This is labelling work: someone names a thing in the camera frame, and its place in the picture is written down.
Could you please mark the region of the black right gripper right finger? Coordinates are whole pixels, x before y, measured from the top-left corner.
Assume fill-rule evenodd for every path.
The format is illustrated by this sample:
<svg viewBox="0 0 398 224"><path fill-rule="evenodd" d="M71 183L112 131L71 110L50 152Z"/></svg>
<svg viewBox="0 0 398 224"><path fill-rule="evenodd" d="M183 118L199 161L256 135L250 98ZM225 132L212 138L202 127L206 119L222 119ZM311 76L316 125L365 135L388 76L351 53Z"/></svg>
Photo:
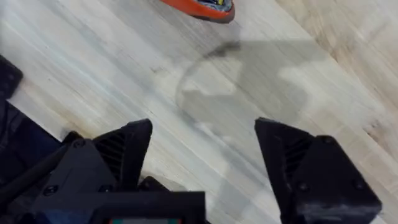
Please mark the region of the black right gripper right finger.
<svg viewBox="0 0 398 224"><path fill-rule="evenodd" d="M371 223L382 202L333 136L258 118L254 129L282 223Z"/></svg>

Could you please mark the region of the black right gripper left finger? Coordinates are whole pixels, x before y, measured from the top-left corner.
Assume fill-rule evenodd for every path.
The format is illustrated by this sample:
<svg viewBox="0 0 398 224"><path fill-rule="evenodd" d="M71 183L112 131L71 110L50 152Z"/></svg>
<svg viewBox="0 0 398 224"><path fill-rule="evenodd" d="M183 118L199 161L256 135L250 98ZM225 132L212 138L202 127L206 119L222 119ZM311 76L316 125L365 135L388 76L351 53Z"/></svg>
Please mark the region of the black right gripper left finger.
<svg viewBox="0 0 398 224"><path fill-rule="evenodd" d="M77 139L49 178L37 202L138 202L137 184L152 135L149 119Z"/></svg>

